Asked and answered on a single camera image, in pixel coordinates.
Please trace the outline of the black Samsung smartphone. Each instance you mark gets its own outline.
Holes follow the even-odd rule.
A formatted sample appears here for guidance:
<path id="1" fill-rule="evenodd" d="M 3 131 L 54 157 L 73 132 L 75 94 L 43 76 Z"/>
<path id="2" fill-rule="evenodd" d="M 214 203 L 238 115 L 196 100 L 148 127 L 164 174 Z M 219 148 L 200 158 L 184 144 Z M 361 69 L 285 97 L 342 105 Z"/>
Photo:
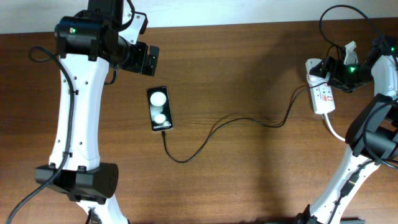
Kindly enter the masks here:
<path id="1" fill-rule="evenodd" d="M 166 86 L 147 90 L 150 123 L 153 132 L 165 131 L 174 127 L 170 109 L 169 94 Z"/>

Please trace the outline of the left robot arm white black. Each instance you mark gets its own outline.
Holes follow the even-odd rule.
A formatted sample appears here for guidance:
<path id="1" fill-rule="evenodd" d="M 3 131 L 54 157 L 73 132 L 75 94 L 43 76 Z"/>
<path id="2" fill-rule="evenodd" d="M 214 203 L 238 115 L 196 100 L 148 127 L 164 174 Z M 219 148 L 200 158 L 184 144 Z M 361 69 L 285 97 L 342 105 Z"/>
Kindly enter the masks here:
<path id="1" fill-rule="evenodd" d="M 155 73 L 159 48 L 137 39 L 147 22 L 131 1 L 90 1 L 55 27 L 52 59 L 61 74 L 57 135 L 35 180 L 76 202 L 90 223 L 127 223 L 115 196 L 118 167 L 100 160 L 98 123 L 109 71 Z"/>

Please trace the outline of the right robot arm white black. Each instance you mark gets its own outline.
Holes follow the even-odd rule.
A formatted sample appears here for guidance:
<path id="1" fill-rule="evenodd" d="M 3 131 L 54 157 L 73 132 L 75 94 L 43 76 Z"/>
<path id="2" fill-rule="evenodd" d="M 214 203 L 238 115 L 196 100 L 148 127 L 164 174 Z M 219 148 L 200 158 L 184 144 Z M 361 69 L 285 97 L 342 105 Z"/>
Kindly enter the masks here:
<path id="1" fill-rule="evenodd" d="M 372 42 L 365 62 L 358 62 L 355 42 L 343 47 L 344 59 L 311 58 L 305 66 L 314 102 L 332 103 L 331 88 L 347 93 L 374 83 L 374 97 L 351 123 L 347 147 L 326 190 L 299 213 L 294 223 L 340 223 L 350 201 L 381 165 L 397 168 L 397 38 Z"/>

